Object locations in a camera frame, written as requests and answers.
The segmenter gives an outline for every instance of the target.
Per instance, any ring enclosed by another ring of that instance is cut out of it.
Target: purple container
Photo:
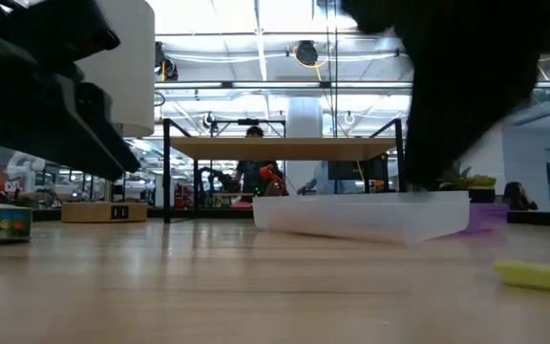
[[[472,234],[492,230],[506,224],[507,204],[470,204],[470,221],[458,234]]]

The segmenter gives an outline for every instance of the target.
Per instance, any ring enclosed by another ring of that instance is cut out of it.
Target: person
[[[539,208],[536,203],[527,196],[523,185],[518,182],[506,184],[503,199],[511,210],[527,211],[538,210]]]
[[[337,182],[337,193],[351,193],[357,190],[355,181]],[[315,167],[313,178],[303,187],[300,187],[297,190],[297,193],[301,195],[315,187],[315,193],[318,195],[332,195],[334,194],[334,183],[335,181],[328,178],[328,162],[320,161],[320,163]]]
[[[262,138],[264,137],[264,131],[259,126],[251,126],[245,132],[246,138]],[[267,190],[274,190],[274,181],[263,178],[260,175],[260,169],[269,165],[273,165],[272,172],[279,176],[284,177],[284,174],[279,170],[276,161],[239,161],[237,163],[237,169],[234,179],[237,182],[241,182],[243,178],[242,193],[248,193],[253,195],[265,195],[273,196],[271,193],[265,194]],[[243,196],[242,202],[252,202],[251,196]]]

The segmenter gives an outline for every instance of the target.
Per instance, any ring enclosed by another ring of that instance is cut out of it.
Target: table surface
[[[386,153],[395,139],[174,138],[171,146],[192,159],[235,161],[365,161]]]
[[[550,227],[416,247],[251,221],[34,224],[0,246],[0,343],[550,343],[550,292],[496,258],[550,263]]]

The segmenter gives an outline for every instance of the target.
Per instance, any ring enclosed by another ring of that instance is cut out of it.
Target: white wall
[[[550,129],[507,128],[503,131],[504,170],[508,182],[520,182],[541,211],[549,211],[546,163]]]
[[[504,151],[502,128],[496,126],[471,148],[461,159],[461,168],[471,167],[470,174],[496,178],[496,194],[504,193],[506,176],[504,173]]]

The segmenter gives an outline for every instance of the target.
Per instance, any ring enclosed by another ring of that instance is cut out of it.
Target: white plastic tray
[[[468,226],[468,192],[391,193],[254,199],[262,230],[407,245]]]

